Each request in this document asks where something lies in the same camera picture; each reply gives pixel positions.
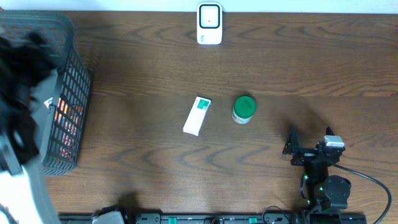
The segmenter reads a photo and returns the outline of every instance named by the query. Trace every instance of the green container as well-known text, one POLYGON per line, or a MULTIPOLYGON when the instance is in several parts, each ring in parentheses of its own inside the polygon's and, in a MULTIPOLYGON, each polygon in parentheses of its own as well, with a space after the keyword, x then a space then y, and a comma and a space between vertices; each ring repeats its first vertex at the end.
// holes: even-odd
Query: green container
POLYGON ((239 97, 232 111, 232 118, 238 124, 246 124, 256 111, 256 102, 249 96, 239 97))

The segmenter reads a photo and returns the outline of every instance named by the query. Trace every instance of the plastic basket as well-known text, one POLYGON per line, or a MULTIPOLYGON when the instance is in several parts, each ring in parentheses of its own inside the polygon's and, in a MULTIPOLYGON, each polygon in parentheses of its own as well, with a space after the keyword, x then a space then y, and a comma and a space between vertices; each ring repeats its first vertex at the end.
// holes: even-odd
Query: plastic basket
POLYGON ((44 106, 46 114, 40 114, 44 118, 36 120, 40 130, 37 142, 45 175, 69 173, 78 159, 91 94, 90 76, 73 48, 73 24, 54 12, 2 11, 0 29, 0 36, 13 45, 36 31, 57 53, 57 74, 43 90, 50 92, 52 100, 44 106))

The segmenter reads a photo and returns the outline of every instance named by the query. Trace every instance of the green cap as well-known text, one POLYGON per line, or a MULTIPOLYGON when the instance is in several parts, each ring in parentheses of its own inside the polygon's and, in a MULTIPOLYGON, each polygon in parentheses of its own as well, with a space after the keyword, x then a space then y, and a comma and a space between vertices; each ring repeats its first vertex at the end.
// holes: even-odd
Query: green cap
POLYGON ((240 118, 250 118, 256 111, 256 102, 248 96, 241 96, 235 102, 234 111, 240 118))

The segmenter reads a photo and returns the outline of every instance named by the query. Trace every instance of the wood grain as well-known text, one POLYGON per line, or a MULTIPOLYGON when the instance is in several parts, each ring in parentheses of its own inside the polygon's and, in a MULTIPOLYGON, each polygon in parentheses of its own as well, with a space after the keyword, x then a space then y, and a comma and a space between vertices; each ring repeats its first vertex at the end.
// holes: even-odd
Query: wood grain
MULTIPOLYGON (((398 16, 224 14, 223 42, 196 42, 193 13, 66 12, 93 76, 78 167, 47 178, 55 208, 93 212, 129 198, 163 212, 304 208, 302 167, 282 155, 288 127, 314 146, 331 126, 346 143, 340 164, 398 197, 398 16), (231 118, 252 94, 249 124, 231 118), (182 133, 197 95, 213 100, 199 137, 182 133)), ((387 196, 352 183, 349 209, 371 223, 387 196)), ((385 223, 398 222, 393 202, 385 223)))

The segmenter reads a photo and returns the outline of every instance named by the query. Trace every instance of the white wall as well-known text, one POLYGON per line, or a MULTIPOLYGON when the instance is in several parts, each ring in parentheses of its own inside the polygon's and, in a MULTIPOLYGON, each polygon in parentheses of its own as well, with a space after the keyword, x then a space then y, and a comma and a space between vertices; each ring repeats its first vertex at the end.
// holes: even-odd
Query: white wall
MULTIPOLYGON (((196 11, 198 0, 1 0, 3 9, 196 11)), ((398 13, 398 0, 218 0, 226 12, 398 13)))

